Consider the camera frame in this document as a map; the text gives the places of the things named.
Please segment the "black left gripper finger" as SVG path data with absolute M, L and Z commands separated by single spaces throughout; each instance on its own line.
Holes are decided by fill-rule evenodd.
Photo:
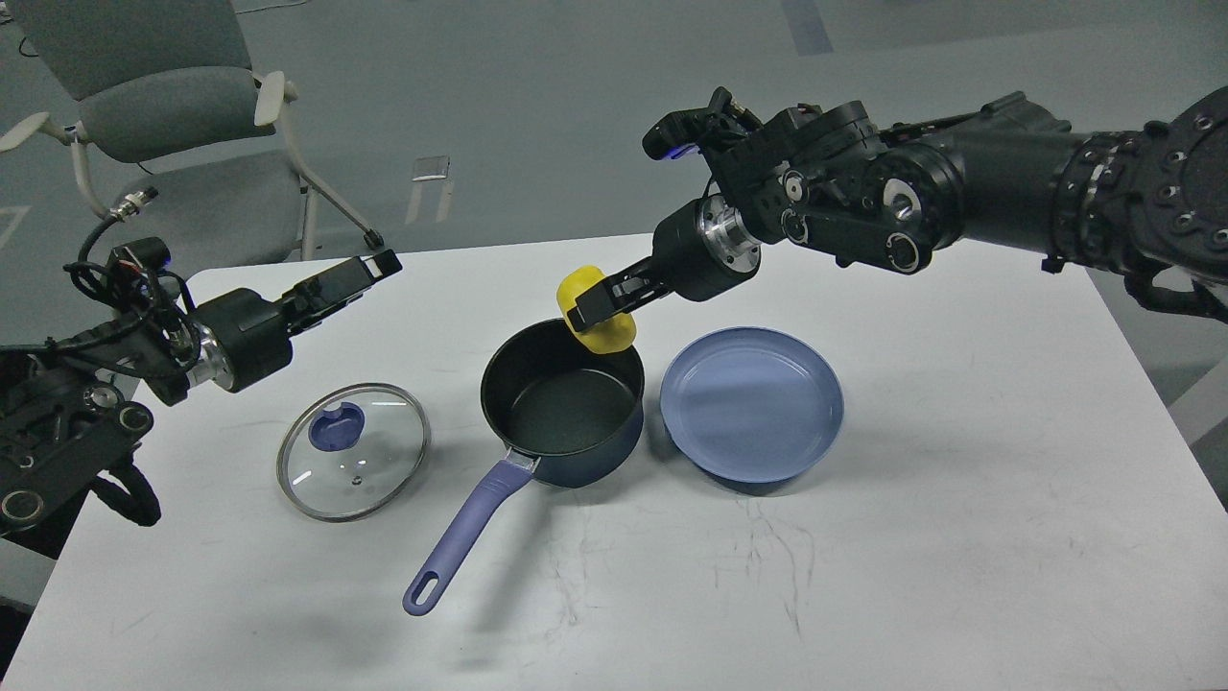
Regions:
M 362 297 L 378 281 L 391 279 L 402 270 L 403 264 L 394 250 L 381 250 L 366 258 L 351 257 L 298 281 L 279 299 L 286 331 L 308 331 Z

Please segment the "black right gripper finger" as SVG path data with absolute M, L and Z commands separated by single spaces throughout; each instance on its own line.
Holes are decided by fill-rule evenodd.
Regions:
M 600 284 L 596 284 L 580 293 L 575 306 L 566 309 L 566 322 L 573 331 L 587 333 L 600 323 L 610 322 L 615 315 L 631 314 L 632 311 L 672 293 L 673 290 L 663 284 L 659 293 L 608 295 Z
M 631 266 L 612 272 L 600 281 L 608 295 L 650 295 L 663 288 L 661 279 L 653 268 L 653 259 L 643 257 L 632 261 Z

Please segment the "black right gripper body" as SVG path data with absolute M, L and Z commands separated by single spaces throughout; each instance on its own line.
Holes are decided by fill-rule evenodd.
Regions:
M 723 198 L 698 198 L 663 218 L 652 234 L 650 275 L 689 301 L 705 301 L 759 272 L 760 241 Z

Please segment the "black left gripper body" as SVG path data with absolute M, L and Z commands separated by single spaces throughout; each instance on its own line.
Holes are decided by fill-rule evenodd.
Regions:
M 251 288 L 235 288 L 190 312 L 201 351 L 189 369 L 190 385 L 215 382 L 237 393 L 280 372 L 293 361 L 293 298 L 268 301 Z

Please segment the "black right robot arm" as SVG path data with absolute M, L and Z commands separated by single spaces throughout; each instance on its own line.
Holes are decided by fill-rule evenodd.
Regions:
M 787 241 L 912 275 L 970 239 L 1122 277 L 1144 311 L 1226 320 L 1224 90 L 1172 122 L 1073 133 L 1014 92 L 975 112 L 874 126 L 860 101 L 798 104 L 763 122 L 720 87 L 646 131 L 653 160 L 698 153 L 709 188 L 662 220 L 650 255 L 562 288 L 573 333 L 679 295 L 753 279 Z

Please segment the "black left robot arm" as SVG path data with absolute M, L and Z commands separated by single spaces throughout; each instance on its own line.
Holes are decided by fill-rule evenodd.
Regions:
M 106 209 L 64 266 L 81 295 L 114 311 L 111 322 L 2 349 L 4 362 L 26 366 L 18 379 L 2 382 L 4 535 L 38 527 L 84 493 L 139 527 L 156 524 L 158 500 L 134 460 L 154 412 L 108 377 L 145 382 L 167 406 L 205 382 L 244 390 L 291 363 L 295 336 L 402 270 L 395 252 L 381 250 L 311 275 L 278 299 L 235 288 L 196 303 L 157 237 L 117 245 L 106 264 L 88 259 L 111 227 L 156 196 L 149 187 Z

